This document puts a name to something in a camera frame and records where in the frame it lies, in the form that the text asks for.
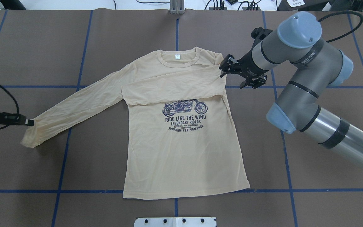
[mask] gray table surface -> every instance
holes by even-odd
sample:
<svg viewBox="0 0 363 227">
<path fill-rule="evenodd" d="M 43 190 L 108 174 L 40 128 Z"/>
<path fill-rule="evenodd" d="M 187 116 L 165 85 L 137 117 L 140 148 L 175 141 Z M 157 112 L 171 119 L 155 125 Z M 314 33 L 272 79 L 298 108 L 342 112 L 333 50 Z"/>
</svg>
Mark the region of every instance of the gray table surface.
<svg viewBox="0 0 363 227">
<path fill-rule="evenodd" d="M 293 12 L 168 10 L 0 11 L 0 84 L 34 118 L 145 54 L 195 46 L 232 53 L 251 47 L 255 27 L 276 29 Z M 313 13 L 317 18 L 325 12 Z M 322 22 L 325 39 L 356 25 L 346 15 Z M 363 130 L 363 26 L 332 43 L 354 62 L 350 79 L 318 103 Z M 273 70 L 265 88 L 227 93 L 252 188 L 156 201 L 122 198 L 127 164 L 124 101 L 36 148 L 19 144 L 24 126 L 0 131 L 0 226 L 133 226 L 137 217 L 216 217 L 221 227 L 363 226 L 363 171 L 304 134 L 265 115 L 295 67 Z M 15 112 L 0 90 L 0 110 Z"/>
</svg>

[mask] paper label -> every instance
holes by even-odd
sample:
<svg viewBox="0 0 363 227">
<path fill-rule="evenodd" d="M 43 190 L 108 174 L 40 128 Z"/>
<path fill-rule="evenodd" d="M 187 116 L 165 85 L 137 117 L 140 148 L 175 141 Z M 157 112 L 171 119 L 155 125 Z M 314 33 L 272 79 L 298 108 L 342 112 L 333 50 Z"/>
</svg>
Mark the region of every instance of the paper label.
<svg viewBox="0 0 363 227">
<path fill-rule="evenodd" d="M 286 0 L 291 7 L 297 7 L 304 5 L 303 0 Z"/>
</svg>

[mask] white floor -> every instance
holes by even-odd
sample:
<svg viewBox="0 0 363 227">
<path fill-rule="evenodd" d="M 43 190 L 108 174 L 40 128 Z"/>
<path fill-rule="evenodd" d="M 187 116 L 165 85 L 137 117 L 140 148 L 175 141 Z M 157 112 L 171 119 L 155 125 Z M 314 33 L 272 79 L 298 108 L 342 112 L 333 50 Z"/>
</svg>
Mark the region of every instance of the white floor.
<svg viewBox="0 0 363 227">
<path fill-rule="evenodd" d="M 115 9 L 113 0 L 20 0 L 28 10 L 91 10 L 97 8 Z M 115 0 L 117 9 L 169 9 L 169 4 L 142 4 L 136 0 Z M 167 2 L 169 0 L 140 0 L 140 1 L 158 1 Z M 275 1 L 278 4 L 281 0 L 261 0 L 258 6 L 261 10 L 276 10 Z M 187 9 L 203 10 L 207 0 L 185 0 L 184 6 Z M 227 1 L 225 7 L 228 10 L 237 10 L 240 3 L 230 5 Z"/>
</svg>

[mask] beige long-sleeve shirt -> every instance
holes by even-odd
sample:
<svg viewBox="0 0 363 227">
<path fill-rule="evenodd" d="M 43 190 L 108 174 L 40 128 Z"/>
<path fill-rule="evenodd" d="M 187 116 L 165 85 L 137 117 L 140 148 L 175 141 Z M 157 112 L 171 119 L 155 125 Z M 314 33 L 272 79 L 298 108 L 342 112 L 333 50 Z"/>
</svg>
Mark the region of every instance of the beige long-sleeve shirt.
<svg viewBox="0 0 363 227">
<path fill-rule="evenodd" d="M 124 99 L 130 121 L 124 198 L 248 188 L 221 61 L 220 53 L 198 47 L 151 52 L 34 118 L 21 143 L 34 148 Z"/>
</svg>

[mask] light blue joint cap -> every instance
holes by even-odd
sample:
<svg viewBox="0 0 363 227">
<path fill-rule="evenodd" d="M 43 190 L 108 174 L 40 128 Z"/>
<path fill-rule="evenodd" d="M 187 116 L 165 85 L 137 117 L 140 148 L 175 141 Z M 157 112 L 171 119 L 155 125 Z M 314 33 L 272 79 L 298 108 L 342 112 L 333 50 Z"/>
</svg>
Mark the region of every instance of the light blue joint cap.
<svg viewBox="0 0 363 227">
<path fill-rule="evenodd" d="M 308 12 L 297 12 L 277 28 L 279 39 L 287 46 L 304 49 L 313 46 L 321 37 L 321 25 Z"/>
<path fill-rule="evenodd" d="M 343 55 L 343 66 L 341 67 L 340 74 L 337 76 L 337 78 L 331 82 L 328 86 L 338 86 L 344 82 L 344 80 L 348 79 L 353 72 L 354 69 L 354 63 L 349 59 L 345 54 L 339 50 L 341 54 Z"/>
<path fill-rule="evenodd" d="M 294 124 L 292 124 L 288 116 L 275 102 L 268 111 L 266 118 L 275 127 L 281 129 L 288 134 L 291 134 L 296 130 Z"/>
</svg>

